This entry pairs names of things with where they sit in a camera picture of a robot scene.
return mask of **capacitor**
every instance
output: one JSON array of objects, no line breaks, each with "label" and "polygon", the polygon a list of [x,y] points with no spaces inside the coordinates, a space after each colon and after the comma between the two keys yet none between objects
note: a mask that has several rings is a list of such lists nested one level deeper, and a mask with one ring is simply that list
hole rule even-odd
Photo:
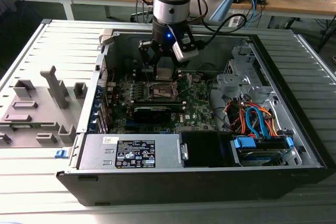
[{"label": "capacitor", "polygon": [[200,79],[199,79],[198,77],[195,77],[195,78],[193,79],[193,81],[194,81],[195,83],[198,83],[198,82],[200,81]]}]

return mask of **wire bundle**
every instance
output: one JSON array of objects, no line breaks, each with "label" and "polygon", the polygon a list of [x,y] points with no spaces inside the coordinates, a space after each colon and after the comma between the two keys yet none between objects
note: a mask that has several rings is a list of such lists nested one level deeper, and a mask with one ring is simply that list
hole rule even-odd
[{"label": "wire bundle", "polygon": [[236,130],[236,133],[241,134],[241,135],[247,135],[247,136],[251,136],[251,137],[258,137],[258,134],[256,134],[256,130],[255,127],[256,125],[254,124],[253,128],[250,128],[250,132],[248,132],[248,128],[249,126],[247,126],[247,122],[246,122],[246,114],[247,114],[247,110],[249,108],[257,108],[262,114],[263,114],[263,122],[259,122],[259,124],[263,124],[265,123],[267,125],[267,129],[268,129],[268,133],[269,135],[272,136],[278,136],[277,130],[275,128],[275,119],[273,118],[273,115],[267,111],[265,108],[257,105],[256,103],[253,102],[243,102],[243,101],[239,101],[239,102],[234,102],[232,100],[230,100],[228,102],[228,105],[225,109],[225,112],[227,113],[227,111],[229,110],[229,108],[232,105],[239,105],[239,117],[229,126],[230,130]]}]

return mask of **black front panel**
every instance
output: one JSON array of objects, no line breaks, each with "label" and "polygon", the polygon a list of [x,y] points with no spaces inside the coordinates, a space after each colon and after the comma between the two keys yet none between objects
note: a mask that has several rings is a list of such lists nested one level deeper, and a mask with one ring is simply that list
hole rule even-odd
[{"label": "black front panel", "polygon": [[330,174],[325,169],[65,175],[57,178],[85,206],[276,199]]}]

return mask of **white label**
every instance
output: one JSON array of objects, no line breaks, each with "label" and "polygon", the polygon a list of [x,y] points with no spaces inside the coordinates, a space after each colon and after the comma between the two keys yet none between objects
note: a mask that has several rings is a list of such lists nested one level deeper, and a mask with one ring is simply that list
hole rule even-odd
[{"label": "white label", "polygon": [[118,140],[118,136],[105,136],[103,137],[103,144],[117,144]]},{"label": "white label", "polygon": [[11,125],[12,128],[31,128],[30,125]]}]

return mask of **motherboard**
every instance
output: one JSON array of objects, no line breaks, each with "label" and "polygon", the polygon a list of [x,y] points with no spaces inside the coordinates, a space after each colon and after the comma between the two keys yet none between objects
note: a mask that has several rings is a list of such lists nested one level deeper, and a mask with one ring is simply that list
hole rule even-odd
[{"label": "motherboard", "polygon": [[201,74],[180,73],[172,80],[137,80],[126,74],[110,83],[109,133],[213,131],[215,121]]}]

